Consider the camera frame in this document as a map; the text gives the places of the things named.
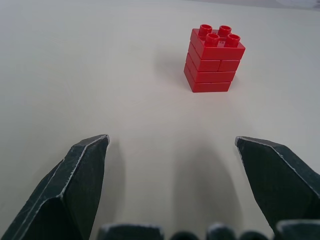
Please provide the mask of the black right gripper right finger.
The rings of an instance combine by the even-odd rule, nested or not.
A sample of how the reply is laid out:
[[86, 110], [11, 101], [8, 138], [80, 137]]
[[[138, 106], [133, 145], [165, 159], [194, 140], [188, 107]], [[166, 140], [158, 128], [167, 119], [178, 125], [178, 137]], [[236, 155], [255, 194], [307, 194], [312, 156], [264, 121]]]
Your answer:
[[320, 174], [287, 146], [235, 139], [254, 199], [273, 231], [281, 221], [320, 221]]

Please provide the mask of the red brick block stack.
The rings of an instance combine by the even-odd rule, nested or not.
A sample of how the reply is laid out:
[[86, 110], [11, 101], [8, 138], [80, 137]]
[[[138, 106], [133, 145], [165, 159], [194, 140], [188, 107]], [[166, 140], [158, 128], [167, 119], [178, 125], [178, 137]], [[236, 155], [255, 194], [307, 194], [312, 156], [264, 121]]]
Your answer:
[[201, 24], [191, 31], [184, 74], [194, 93], [227, 92], [245, 53], [241, 37], [228, 25]]

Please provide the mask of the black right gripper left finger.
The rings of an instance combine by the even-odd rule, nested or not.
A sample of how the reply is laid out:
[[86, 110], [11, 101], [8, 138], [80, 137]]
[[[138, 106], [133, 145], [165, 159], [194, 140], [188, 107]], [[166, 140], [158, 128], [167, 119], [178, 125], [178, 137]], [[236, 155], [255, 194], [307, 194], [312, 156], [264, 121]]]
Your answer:
[[73, 145], [39, 182], [1, 240], [89, 240], [109, 143], [102, 134]]

